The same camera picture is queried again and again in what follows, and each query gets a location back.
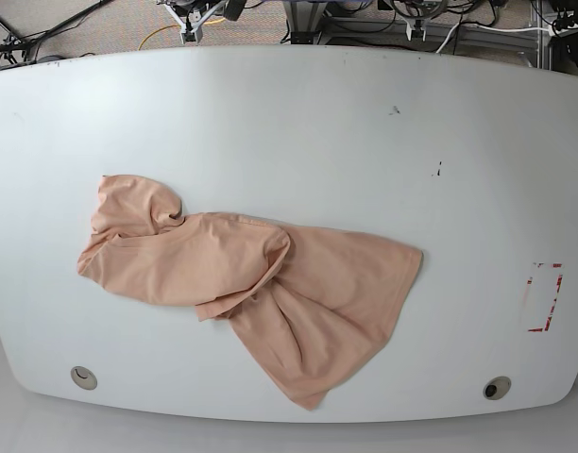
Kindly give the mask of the peach T-shirt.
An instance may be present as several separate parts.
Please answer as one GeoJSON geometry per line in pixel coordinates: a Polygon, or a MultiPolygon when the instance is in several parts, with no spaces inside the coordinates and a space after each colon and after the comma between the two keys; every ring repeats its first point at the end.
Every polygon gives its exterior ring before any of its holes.
{"type": "Polygon", "coordinates": [[[186,214],[167,186],[105,176],[77,271],[109,293],[225,319],[311,411],[390,340],[423,254],[384,237],[228,212],[186,214]]]}

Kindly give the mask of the red tape rectangle marking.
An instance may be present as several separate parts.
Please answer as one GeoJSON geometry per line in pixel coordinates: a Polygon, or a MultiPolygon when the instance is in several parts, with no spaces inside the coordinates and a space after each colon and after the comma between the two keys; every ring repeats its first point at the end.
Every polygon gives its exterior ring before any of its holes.
{"type": "Polygon", "coordinates": [[[521,323],[530,333],[549,330],[565,266],[560,262],[534,262],[522,300],[521,323]]]}

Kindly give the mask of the black tripod on floor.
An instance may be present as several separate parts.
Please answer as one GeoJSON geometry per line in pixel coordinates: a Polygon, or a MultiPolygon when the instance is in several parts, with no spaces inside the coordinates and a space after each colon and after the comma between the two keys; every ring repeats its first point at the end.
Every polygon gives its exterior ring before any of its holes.
{"type": "Polygon", "coordinates": [[[0,71],[36,64],[46,42],[81,26],[92,14],[112,3],[112,0],[96,1],[52,27],[29,34],[19,32],[0,15],[0,28],[6,33],[0,43],[0,71]]]}

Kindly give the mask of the aluminium frame stand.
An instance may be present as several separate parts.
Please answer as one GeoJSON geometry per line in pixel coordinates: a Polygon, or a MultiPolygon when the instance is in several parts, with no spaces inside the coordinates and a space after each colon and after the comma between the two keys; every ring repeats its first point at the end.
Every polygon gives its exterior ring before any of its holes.
{"type": "Polygon", "coordinates": [[[283,1],[291,44],[317,43],[327,5],[327,1],[283,1]]]}

